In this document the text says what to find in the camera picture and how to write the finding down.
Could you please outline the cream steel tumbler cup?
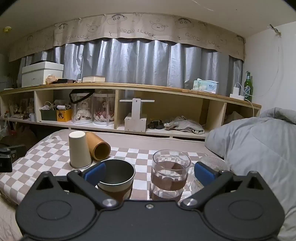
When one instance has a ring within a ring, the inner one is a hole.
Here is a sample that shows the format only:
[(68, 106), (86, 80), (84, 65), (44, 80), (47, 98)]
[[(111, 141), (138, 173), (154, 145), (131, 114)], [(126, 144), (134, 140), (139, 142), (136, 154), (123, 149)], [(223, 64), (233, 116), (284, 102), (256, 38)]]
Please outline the cream steel tumbler cup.
[(74, 169), (84, 169), (92, 164), (85, 132), (69, 133), (69, 154), (70, 166)]

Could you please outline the brown cardboard tube cup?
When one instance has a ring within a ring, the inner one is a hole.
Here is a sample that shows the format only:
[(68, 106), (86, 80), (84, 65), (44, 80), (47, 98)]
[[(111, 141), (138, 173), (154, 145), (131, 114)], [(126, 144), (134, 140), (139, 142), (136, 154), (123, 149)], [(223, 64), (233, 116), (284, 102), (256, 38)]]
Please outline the brown cardboard tube cup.
[(96, 161), (102, 161), (109, 157), (111, 146), (92, 132), (86, 132), (86, 141), (90, 155)]

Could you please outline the clear glass mug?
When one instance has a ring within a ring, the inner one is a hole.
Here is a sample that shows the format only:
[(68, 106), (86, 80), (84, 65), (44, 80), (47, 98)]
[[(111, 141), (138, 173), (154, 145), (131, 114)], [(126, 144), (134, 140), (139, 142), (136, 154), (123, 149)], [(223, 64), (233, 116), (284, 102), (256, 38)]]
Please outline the clear glass mug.
[(168, 149), (155, 152), (152, 156), (150, 199), (178, 202), (192, 167), (192, 161), (186, 153)]

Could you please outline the grey duvet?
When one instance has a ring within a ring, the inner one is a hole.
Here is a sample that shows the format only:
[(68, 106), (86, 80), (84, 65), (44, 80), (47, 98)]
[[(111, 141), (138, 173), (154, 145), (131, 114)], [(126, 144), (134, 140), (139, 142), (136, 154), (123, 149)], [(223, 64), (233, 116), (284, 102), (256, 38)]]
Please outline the grey duvet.
[(272, 108), (211, 130), (205, 147), (236, 175), (257, 171), (285, 211), (280, 240), (295, 240), (295, 111)]

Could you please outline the crumpled grey cloth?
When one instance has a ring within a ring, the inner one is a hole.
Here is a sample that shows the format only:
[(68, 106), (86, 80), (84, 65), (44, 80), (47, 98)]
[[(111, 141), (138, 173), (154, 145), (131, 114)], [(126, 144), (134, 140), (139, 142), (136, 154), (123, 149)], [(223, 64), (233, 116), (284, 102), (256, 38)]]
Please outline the crumpled grey cloth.
[(189, 120), (184, 116), (177, 116), (170, 121), (164, 123), (164, 128), (167, 131), (175, 130), (185, 133), (194, 133), (202, 135), (205, 133), (203, 126), (194, 120)]

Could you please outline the white wooden T stand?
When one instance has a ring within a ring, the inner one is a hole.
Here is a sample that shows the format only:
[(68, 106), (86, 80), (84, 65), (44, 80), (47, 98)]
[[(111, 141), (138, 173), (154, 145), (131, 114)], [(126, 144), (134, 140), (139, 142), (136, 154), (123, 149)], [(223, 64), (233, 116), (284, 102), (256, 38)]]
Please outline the white wooden T stand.
[(120, 102), (131, 102), (132, 111), (125, 117), (125, 131), (131, 133), (145, 133), (147, 129), (147, 116), (142, 114), (143, 103), (154, 103), (155, 100), (140, 98), (121, 99)]

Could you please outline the doll display case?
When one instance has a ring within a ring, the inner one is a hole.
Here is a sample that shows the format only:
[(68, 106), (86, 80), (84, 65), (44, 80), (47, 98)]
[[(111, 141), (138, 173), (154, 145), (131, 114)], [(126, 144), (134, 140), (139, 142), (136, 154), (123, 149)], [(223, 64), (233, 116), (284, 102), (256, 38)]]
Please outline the doll display case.
[(115, 93), (93, 94), (93, 123), (99, 126), (114, 124)]
[(75, 124), (92, 122), (94, 89), (73, 89), (70, 94), (70, 102), (73, 109), (72, 121)]

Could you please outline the long wooden shelf unit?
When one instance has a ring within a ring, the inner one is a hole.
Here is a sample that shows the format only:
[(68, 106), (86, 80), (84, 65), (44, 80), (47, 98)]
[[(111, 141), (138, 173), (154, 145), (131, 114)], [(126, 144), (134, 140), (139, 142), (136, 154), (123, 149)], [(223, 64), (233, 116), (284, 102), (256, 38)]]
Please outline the long wooden shelf unit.
[[(110, 127), (93, 123), (75, 124), (72, 121), (61, 122), (43, 120), (39, 108), (47, 100), (53, 100), (59, 93), (66, 94), (72, 89), (99, 89), (115, 92), (115, 120)], [(170, 138), (192, 138), (203, 140), (208, 133), (223, 125), (225, 114), (238, 112), (245, 118), (259, 116), (261, 105), (249, 103), (235, 98), (204, 91), (187, 90), (173, 87), (163, 87), (144, 84), (124, 83), (66, 83), (50, 84), (10, 89), (1, 91), (1, 113), (9, 108), (9, 101), (21, 98), (25, 94), (33, 94), (36, 114), (35, 123), (45, 126), (59, 126), (68, 129), (94, 130), (103, 132), (124, 133), (124, 118), (131, 113), (132, 105), (127, 102), (128, 93), (133, 93), (142, 100), (153, 100), (151, 104), (144, 104), (142, 112), (147, 115), (147, 121), (165, 120), (170, 117), (183, 115), (197, 121), (204, 128), (203, 134), (184, 133), (181, 131), (146, 130), (144, 135)]]

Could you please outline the left doll display case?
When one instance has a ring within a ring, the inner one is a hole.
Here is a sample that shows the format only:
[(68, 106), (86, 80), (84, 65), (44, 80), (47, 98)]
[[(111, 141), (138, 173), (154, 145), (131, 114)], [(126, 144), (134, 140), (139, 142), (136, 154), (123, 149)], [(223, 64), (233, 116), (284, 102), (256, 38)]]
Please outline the left doll display case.
[(72, 121), (75, 124), (92, 122), (94, 89), (73, 89), (70, 94), (70, 102), (73, 109)]

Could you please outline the black device at left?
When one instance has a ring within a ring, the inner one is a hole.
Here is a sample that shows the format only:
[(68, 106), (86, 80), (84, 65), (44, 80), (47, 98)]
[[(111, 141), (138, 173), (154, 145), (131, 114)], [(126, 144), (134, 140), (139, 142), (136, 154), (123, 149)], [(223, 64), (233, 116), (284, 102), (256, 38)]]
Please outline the black device at left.
[(25, 145), (16, 145), (1, 148), (0, 153), (0, 172), (11, 173), (13, 171), (13, 162), (24, 157), (27, 153)]

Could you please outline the tissue pack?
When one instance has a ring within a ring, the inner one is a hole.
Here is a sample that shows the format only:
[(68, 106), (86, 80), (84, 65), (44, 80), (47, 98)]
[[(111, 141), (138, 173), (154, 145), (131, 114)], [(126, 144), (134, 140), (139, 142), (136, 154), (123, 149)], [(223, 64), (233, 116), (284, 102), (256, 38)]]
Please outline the tissue pack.
[(192, 90), (198, 90), (203, 92), (209, 92), (212, 94), (216, 94), (218, 90), (219, 82), (214, 80), (203, 80), (198, 78), (193, 83)]

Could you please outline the cream book box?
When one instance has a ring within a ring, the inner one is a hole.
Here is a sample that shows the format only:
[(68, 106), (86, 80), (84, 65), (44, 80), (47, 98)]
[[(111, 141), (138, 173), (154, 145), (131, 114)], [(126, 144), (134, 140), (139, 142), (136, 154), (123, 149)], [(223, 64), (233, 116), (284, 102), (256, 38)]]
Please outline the cream book box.
[(86, 76), (83, 77), (82, 82), (105, 82), (105, 77), (104, 76)]

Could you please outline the crumpled tan paper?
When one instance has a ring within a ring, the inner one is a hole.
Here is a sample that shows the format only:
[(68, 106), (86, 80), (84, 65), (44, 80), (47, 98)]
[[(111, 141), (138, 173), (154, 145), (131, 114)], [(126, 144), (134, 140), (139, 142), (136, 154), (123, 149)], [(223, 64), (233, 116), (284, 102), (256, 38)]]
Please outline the crumpled tan paper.
[(56, 81), (58, 81), (58, 77), (56, 77), (55, 75), (48, 75), (48, 77), (45, 79), (45, 82), (47, 85), (52, 84)]

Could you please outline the white storage box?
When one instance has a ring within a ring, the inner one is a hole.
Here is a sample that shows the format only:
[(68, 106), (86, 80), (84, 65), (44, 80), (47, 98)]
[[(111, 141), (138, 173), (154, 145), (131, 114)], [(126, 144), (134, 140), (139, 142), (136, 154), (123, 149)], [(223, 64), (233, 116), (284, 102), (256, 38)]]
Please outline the white storage box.
[(46, 78), (54, 75), (63, 78), (64, 65), (49, 61), (35, 63), (22, 68), (22, 87), (46, 84)]

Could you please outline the beige cartoon valance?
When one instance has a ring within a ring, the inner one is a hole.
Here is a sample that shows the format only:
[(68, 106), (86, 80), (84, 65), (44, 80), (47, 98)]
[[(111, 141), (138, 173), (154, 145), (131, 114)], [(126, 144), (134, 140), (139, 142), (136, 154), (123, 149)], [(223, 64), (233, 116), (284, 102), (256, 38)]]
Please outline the beige cartoon valance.
[(119, 13), (78, 18), (28, 34), (12, 45), (9, 60), (101, 38), (170, 41), (215, 50), (240, 60), (245, 57), (244, 38), (221, 27), (182, 16)]

